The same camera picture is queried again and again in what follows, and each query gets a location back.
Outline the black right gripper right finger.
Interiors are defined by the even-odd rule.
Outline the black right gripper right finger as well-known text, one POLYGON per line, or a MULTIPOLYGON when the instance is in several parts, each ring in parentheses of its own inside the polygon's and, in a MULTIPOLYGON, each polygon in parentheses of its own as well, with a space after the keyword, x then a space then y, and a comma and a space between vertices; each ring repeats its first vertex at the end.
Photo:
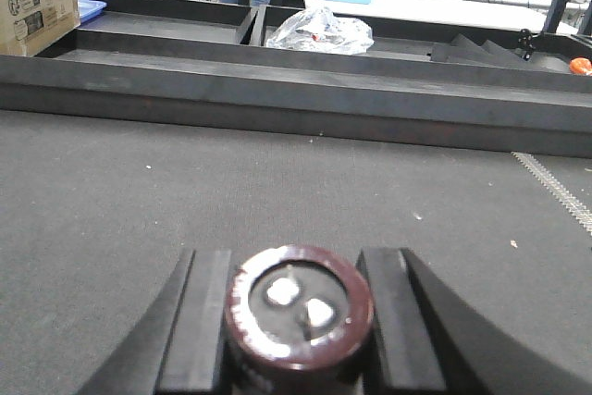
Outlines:
POLYGON ((375 301, 366 394, 588 394, 479 314, 409 249, 364 248, 375 301))

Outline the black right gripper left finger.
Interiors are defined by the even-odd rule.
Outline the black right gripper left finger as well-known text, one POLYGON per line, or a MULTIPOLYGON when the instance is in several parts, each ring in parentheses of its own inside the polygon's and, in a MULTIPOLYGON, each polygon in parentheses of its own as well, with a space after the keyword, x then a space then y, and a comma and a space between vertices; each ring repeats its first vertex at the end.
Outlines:
POLYGON ((229 394, 223 308, 231 251, 185 250, 79 394, 229 394))

